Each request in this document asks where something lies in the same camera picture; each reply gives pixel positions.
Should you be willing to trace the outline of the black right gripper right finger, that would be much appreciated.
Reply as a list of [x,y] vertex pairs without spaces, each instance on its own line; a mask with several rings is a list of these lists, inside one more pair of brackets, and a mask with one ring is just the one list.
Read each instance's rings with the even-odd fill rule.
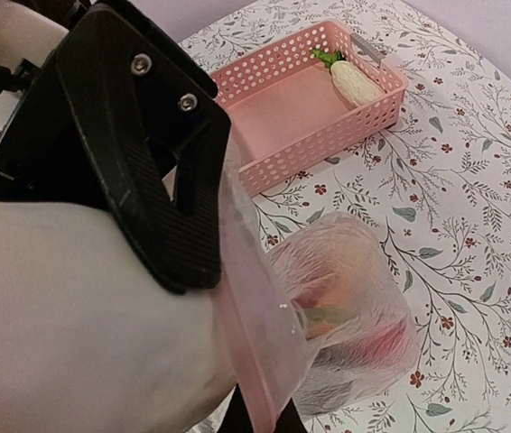
[[307,433],[293,400],[289,400],[277,420],[275,433]]

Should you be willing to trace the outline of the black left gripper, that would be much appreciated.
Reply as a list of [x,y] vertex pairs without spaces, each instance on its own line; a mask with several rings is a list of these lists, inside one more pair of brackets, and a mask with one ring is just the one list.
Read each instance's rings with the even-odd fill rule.
[[209,75],[128,2],[98,1],[22,93],[0,136],[0,201],[111,212],[168,291],[221,276],[218,191],[230,119]]

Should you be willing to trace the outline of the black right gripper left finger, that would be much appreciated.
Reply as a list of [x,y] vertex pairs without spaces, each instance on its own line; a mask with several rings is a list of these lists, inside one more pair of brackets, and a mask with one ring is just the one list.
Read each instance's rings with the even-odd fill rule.
[[253,433],[253,427],[240,387],[237,385],[218,433]]

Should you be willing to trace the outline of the clear zip top bag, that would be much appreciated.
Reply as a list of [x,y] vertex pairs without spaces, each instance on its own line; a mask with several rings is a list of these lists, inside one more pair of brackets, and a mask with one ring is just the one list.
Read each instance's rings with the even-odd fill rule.
[[412,313],[360,219],[319,216],[265,252],[229,143],[219,190],[215,296],[237,379],[222,429],[296,432],[392,386],[415,366]]

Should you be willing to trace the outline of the red toy fruit front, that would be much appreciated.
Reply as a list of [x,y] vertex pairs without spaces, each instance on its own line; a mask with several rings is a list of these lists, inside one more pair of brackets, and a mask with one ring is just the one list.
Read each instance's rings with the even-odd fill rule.
[[375,363],[389,357],[401,345],[405,337],[406,324],[400,321],[374,336],[366,337],[358,346],[364,363]]

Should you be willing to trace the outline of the orange toy fruit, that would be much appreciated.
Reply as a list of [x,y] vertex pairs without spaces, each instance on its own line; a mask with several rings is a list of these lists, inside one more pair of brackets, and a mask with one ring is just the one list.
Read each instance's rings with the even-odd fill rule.
[[349,291],[328,290],[312,293],[300,299],[306,318],[308,339],[324,336],[356,316],[353,296]]

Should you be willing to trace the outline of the pink perforated plastic basket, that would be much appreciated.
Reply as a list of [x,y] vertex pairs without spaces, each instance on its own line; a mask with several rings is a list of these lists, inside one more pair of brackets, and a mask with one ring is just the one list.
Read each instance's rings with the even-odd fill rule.
[[[335,52],[383,94],[361,104],[336,88]],[[252,197],[395,124],[407,78],[343,23],[327,20],[247,54],[211,75]]]

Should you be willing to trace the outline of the white toy vegetable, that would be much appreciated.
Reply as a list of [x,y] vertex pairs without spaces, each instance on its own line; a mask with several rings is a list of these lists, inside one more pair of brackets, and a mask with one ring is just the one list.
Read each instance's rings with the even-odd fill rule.
[[162,289],[108,213],[0,203],[0,432],[184,432],[235,383],[210,296]]
[[330,71],[332,84],[350,104],[364,106],[385,94],[376,82],[347,61],[341,51],[311,49],[311,53]]

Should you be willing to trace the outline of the white toy vegetable front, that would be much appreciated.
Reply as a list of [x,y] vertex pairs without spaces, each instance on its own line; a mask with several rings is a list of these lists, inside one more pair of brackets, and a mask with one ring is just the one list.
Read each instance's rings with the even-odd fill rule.
[[364,106],[385,94],[376,82],[347,61],[341,51],[311,49],[311,53],[330,71],[332,84],[350,104]]

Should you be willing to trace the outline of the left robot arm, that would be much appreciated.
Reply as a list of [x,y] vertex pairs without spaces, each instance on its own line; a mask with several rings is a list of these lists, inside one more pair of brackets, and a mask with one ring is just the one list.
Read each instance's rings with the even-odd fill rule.
[[217,93],[128,1],[0,1],[0,201],[104,210],[166,290],[212,289]]

